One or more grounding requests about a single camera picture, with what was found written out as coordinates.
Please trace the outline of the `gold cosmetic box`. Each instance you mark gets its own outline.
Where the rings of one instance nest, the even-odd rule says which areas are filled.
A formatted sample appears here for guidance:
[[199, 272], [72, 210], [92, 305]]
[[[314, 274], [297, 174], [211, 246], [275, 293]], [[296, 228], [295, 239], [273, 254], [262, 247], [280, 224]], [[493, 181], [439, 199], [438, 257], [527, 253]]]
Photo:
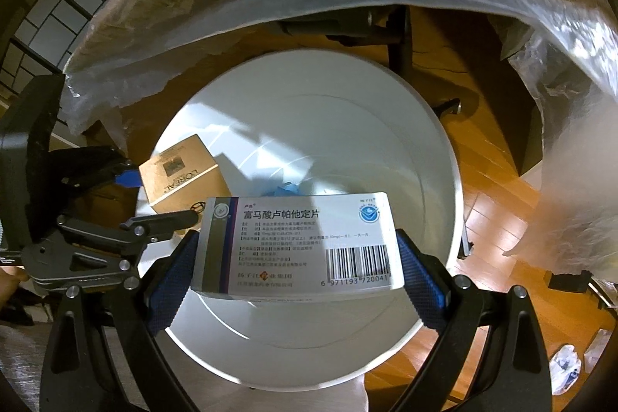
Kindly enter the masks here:
[[139, 167], [149, 205], [157, 213], [202, 212], [209, 198], [229, 197], [216, 159], [198, 135], [187, 137]]

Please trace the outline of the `white medicine box with barcode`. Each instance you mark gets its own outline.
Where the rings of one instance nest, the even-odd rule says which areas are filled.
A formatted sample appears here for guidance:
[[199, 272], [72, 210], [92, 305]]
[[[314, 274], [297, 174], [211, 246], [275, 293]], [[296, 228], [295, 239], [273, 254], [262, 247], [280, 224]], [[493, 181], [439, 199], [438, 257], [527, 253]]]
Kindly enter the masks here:
[[383, 192], [212, 198], [203, 211], [191, 283], [203, 296], [323, 302], [403, 285]]

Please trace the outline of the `white round trash bin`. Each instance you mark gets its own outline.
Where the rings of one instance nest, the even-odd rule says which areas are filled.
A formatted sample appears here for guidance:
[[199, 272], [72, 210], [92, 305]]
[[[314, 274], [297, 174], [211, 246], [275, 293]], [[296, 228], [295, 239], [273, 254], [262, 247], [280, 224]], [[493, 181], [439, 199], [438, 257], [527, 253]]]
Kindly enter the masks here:
[[[325, 50], [275, 52], [231, 69], [171, 119], [155, 151], [198, 135], [234, 195], [290, 182], [305, 195], [384, 192], [398, 228], [442, 263], [463, 230], [463, 189], [437, 115], [384, 66]], [[406, 293], [278, 303], [188, 293], [168, 336], [232, 383], [296, 392], [374, 369], [421, 328]]]

